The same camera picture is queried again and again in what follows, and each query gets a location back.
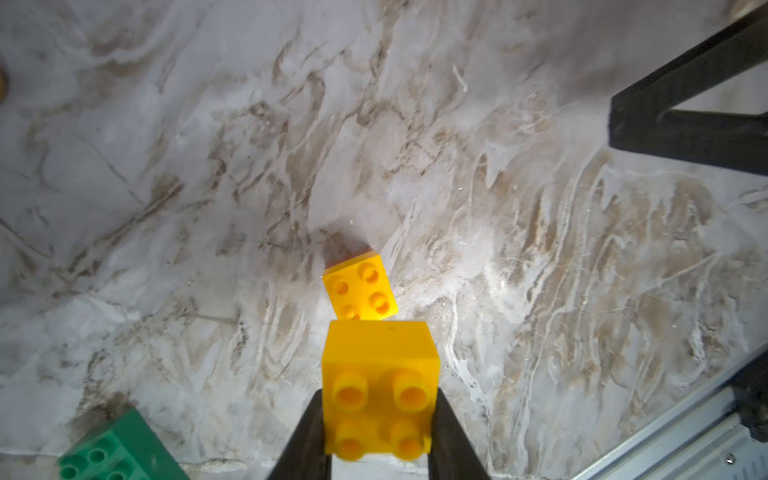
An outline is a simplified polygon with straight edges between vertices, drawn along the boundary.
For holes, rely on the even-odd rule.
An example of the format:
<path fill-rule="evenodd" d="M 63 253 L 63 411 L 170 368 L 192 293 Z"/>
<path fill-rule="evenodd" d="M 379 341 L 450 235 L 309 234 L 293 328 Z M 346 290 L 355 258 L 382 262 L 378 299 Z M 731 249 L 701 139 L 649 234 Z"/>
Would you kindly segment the green lego brick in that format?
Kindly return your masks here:
<path fill-rule="evenodd" d="M 132 408 L 92 430 L 58 459 L 61 479 L 185 479 L 140 412 Z"/>

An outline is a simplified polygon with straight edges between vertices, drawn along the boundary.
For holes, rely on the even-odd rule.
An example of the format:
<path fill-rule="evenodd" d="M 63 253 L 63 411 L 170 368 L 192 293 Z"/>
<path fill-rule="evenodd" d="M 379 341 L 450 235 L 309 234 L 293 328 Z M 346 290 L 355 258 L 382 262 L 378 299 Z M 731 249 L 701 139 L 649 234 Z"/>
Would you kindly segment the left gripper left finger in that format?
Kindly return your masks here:
<path fill-rule="evenodd" d="M 329 480 L 332 458 L 325 453 L 322 391 L 312 396 L 268 480 Z"/>

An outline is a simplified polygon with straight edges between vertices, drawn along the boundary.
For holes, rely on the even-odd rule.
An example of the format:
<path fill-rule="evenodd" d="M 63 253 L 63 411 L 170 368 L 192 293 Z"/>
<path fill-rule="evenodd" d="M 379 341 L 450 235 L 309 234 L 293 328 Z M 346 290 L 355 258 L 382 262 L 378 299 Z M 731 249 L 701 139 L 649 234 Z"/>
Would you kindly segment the yellow square lego brick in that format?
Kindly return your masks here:
<path fill-rule="evenodd" d="M 327 268 L 322 281 L 337 320 L 379 321 L 398 313 L 384 264 L 373 250 Z"/>

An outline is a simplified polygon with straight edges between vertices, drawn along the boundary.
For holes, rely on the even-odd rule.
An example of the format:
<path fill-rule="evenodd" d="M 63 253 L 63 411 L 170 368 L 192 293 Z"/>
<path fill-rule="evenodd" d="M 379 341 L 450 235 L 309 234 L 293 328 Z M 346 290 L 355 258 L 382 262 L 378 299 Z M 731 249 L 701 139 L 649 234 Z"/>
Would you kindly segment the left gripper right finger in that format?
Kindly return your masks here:
<path fill-rule="evenodd" d="M 437 390 L 431 435 L 430 480 L 490 479 L 441 389 Z"/>

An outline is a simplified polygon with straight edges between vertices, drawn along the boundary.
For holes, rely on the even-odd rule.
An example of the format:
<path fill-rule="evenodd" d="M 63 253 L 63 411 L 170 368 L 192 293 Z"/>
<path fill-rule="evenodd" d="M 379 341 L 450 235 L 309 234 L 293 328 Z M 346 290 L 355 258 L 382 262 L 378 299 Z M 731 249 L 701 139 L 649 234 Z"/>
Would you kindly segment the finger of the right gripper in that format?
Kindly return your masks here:
<path fill-rule="evenodd" d="M 622 151 L 767 174 L 767 115 L 677 105 L 767 61 L 767 6 L 614 95 L 608 144 Z"/>

